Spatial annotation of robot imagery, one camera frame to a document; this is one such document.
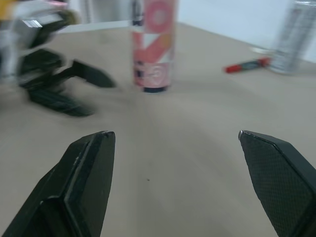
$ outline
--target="beige table surface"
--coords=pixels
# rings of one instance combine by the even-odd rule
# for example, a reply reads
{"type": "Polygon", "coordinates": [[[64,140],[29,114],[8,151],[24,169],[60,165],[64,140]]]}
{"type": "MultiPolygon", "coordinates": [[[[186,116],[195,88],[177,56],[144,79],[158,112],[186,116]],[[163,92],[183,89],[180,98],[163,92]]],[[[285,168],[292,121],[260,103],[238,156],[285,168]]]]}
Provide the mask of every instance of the beige table surface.
{"type": "Polygon", "coordinates": [[[107,70],[116,89],[73,79],[96,108],[69,118],[0,87],[0,232],[74,140],[117,136],[103,237],[276,237],[257,199],[237,135],[247,129],[291,142],[314,166],[316,69],[299,76],[221,68],[258,55],[248,45],[180,25],[173,87],[150,95],[131,84],[127,29],[59,35],[51,48],[107,70]]]}

